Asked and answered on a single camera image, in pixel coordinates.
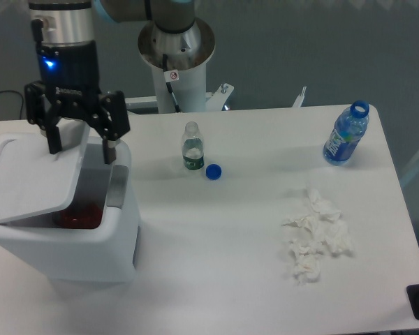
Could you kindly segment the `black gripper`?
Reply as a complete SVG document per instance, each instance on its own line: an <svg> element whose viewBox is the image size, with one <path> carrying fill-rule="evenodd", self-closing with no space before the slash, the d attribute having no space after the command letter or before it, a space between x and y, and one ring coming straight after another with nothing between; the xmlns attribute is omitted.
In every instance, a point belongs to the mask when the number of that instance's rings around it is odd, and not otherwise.
<svg viewBox="0 0 419 335"><path fill-rule="evenodd" d="M85 121L101 136L104 163L113 163L130 123L122 91L100 95L96 42L37 42L36 54L41 80L24 86L27 121L45 133L51 154L62 151L61 118Z"/></svg>

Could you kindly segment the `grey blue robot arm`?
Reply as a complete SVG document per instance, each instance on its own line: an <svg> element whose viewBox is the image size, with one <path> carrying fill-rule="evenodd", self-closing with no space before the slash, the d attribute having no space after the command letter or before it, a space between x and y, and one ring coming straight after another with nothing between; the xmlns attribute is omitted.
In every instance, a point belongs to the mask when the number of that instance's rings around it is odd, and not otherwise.
<svg viewBox="0 0 419 335"><path fill-rule="evenodd" d="M47 138L49 152L62 151L61 119L85 122L102 138L107 164L116 143L130 130L122 91L100 87L94 10L114 22L148 21L149 46L165 70L201 45L193 1L29 1L31 32L41 78L24 87L27 120Z"/></svg>

